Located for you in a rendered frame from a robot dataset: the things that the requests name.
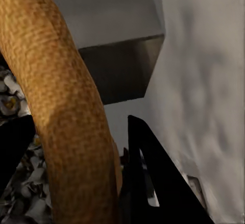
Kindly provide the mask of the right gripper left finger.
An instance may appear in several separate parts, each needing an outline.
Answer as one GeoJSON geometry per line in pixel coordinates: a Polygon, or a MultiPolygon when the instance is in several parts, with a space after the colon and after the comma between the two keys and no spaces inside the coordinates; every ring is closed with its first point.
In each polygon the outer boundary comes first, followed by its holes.
{"type": "Polygon", "coordinates": [[[36,134],[31,114],[0,126],[0,197],[36,134]]]}

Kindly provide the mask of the popcorn bag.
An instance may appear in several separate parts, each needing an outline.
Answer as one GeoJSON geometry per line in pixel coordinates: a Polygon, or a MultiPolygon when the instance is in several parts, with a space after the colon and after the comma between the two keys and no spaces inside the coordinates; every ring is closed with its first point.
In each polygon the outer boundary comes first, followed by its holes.
{"type": "Polygon", "coordinates": [[[54,224],[122,224],[103,102],[54,0],[0,0],[0,65],[33,117],[54,224]]]}

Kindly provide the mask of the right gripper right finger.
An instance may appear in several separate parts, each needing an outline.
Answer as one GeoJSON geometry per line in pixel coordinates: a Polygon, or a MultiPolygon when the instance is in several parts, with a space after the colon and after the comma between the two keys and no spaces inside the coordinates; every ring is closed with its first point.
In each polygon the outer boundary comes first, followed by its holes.
{"type": "Polygon", "coordinates": [[[214,224],[148,124],[128,115],[132,224],[214,224]],[[160,207],[148,204],[142,151],[160,207]]]}

